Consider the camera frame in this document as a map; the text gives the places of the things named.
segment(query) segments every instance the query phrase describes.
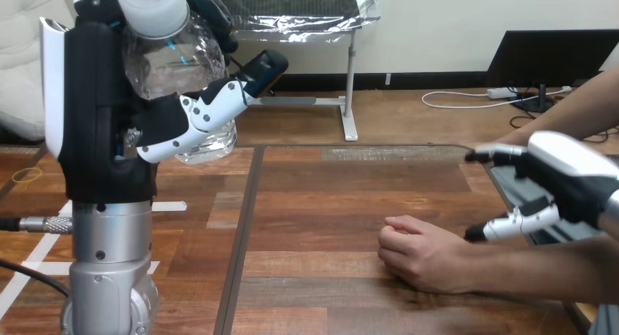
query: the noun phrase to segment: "rubber band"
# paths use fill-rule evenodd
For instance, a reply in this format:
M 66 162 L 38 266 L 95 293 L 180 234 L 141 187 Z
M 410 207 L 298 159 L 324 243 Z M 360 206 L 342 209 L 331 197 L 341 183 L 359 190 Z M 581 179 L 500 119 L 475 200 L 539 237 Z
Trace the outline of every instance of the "rubber band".
M 36 169 L 37 171 L 39 171 L 38 175 L 35 178 L 31 178 L 29 180 L 18 180 L 18 179 L 15 179 L 20 173 L 23 173 L 23 172 L 26 172 L 26 171 L 30 171 L 31 169 Z M 21 169 L 21 170 L 15 172 L 13 174 L 13 176 L 11 177 L 11 180 L 14 183 L 26 183 L 27 184 L 27 183 L 33 182 L 34 180 L 38 180 L 39 177 L 41 177 L 42 175 L 43 175 L 43 170 L 42 169 L 40 169 L 38 167 L 28 167 L 27 169 Z

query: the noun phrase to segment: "fist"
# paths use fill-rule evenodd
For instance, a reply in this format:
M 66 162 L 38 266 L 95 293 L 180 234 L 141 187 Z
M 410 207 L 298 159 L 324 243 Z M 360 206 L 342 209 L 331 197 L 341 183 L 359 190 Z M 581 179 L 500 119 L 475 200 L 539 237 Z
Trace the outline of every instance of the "fist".
M 422 291 L 472 291 L 466 273 L 472 244 L 410 216 L 387 217 L 385 224 L 378 237 L 378 257 L 391 273 Z

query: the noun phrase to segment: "white bottle cap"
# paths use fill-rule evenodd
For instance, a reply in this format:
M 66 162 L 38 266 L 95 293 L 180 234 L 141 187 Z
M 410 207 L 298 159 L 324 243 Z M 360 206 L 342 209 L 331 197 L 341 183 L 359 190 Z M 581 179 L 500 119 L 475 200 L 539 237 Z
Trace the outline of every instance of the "white bottle cap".
M 189 13 L 187 0 L 118 0 L 127 24 L 138 34 L 161 38 L 178 32 Z

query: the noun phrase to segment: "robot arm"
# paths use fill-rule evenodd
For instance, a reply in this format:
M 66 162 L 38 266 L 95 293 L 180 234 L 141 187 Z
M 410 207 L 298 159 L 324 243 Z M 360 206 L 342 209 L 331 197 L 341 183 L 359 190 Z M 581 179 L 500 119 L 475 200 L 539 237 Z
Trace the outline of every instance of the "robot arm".
M 553 200 L 542 197 L 490 222 L 472 226 L 465 239 L 505 239 L 533 233 L 560 219 L 584 221 L 619 239 L 619 167 L 576 139 L 540 131 L 531 136 L 528 147 L 483 145 L 466 159 L 514 166 L 516 177 L 533 180 Z
M 237 41 L 218 0 L 187 0 L 211 25 L 222 51 Z M 122 59 L 118 0 L 76 0 L 73 29 L 42 18 L 46 143 L 60 163 L 70 219 L 11 220 L 9 230 L 73 234 L 71 295 L 62 334 L 153 333 L 158 291 L 147 274 L 159 161 L 201 144 L 243 112 L 288 68 L 265 50 L 232 77 L 153 101 L 135 94 Z M 137 154 L 125 152 L 135 130 Z

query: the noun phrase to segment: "metal cable connector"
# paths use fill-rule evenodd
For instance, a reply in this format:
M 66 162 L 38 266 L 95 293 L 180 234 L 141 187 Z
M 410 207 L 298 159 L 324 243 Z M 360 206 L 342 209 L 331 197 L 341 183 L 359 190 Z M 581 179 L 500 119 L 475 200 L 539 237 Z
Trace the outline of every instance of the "metal cable connector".
M 27 217 L 19 222 L 20 231 L 30 233 L 71 234 L 73 219 L 71 217 Z

